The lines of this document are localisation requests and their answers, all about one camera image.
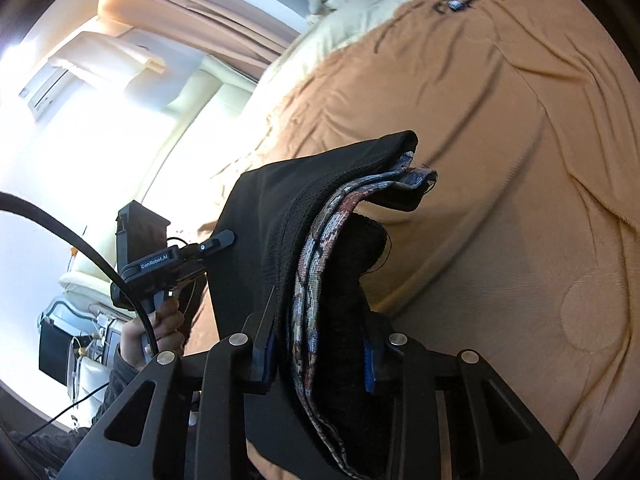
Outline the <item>black pants with patterned trim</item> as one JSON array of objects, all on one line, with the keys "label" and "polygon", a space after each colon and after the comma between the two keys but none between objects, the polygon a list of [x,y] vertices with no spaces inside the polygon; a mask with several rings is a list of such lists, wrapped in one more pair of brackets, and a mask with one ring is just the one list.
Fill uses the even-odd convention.
[{"label": "black pants with patterned trim", "polygon": [[273,308],[268,363],[312,443],[353,479],[374,475],[363,450],[385,402],[373,373],[381,333],[360,280],[387,235],[357,207],[420,205],[437,176],[413,166],[417,145],[404,131],[247,171],[217,223],[234,244],[207,269],[221,335]]}]

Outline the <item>cream padded headboard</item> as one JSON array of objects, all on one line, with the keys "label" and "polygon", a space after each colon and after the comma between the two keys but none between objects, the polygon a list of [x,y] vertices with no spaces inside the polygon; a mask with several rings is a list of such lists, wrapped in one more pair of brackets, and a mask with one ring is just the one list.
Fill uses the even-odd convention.
[{"label": "cream padded headboard", "polygon": [[122,96],[88,88],[89,103],[108,105],[98,122],[93,162],[111,175],[83,171],[67,191],[85,214],[81,237],[109,264],[116,262],[116,218],[133,200],[169,220],[167,233],[192,242],[215,217],[195,190],[221,169],[230,139],[244,125],[243,110],[257,84],[231,65],[204,55],[146,70]]}]

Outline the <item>orange bed blanket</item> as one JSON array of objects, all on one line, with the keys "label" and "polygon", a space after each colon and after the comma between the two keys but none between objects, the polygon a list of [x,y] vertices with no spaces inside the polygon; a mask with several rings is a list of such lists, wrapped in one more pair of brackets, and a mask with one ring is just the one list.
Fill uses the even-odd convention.
[{"label": "orange bed blanket", "polygon": [[201,185],[215,218],[247,169],[413,130],[435,168],[363,282],[442,352],[477,349],[583,479],[639,474],[639,83],[580,0],[409,0],[332,53]]}]

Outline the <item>white air conditioner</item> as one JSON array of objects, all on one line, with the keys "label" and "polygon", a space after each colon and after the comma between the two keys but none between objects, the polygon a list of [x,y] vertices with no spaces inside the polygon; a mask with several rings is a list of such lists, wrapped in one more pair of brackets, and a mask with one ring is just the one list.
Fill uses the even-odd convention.
[{"label": "white air conditioner", "polygon": [[104,90],[119,90],[145,70],[162,74],[166,62],[148,48],[129,41],[80,32],[48,58],[25,84],[20,97],[38,120],[76,80]]}]

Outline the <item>cream bed sheet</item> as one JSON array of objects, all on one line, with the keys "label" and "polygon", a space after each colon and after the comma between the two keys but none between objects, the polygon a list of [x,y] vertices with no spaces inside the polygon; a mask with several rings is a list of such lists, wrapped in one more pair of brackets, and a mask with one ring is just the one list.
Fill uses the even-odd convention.
[{"label": "cream bed sheet", "polygon": [[332,52],[353,44],[389,21],[408,1],[329,0],[329,9],[312,18],[309,27],[260,77],[235,123],[240,128],[240,137],[224,138],[228,145],[213,163],[213,174],[239,168],[249,160],[274,123],[270,115],[281,101]]}]

